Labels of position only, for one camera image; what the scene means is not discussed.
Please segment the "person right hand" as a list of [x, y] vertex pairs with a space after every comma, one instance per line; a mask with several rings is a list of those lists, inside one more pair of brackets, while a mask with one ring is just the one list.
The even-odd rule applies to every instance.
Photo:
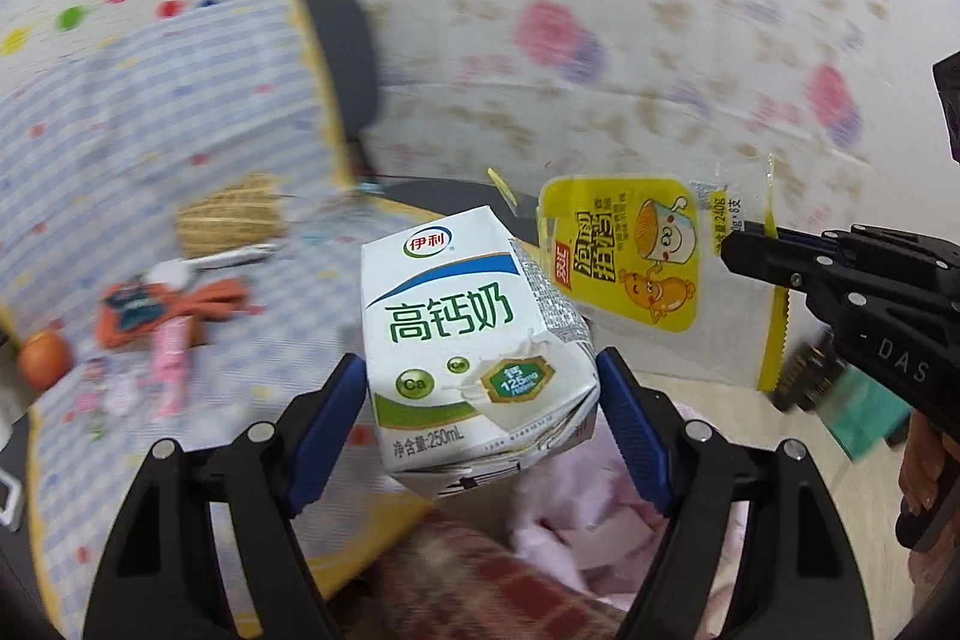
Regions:
[[[937, 479], [946, 456], [958, 459], [958, 443], [940, 434], [926, 416], [911, 413], [907, 447], [901, 461], [898, 486], [913, 515], [929, 510], [937, 498]], [[953, 515], [929, 552], [912, 552], [908, 559], [911, 581], [921, 593], [929, 593], [944, 576], [958, 549], [958, 515]]]

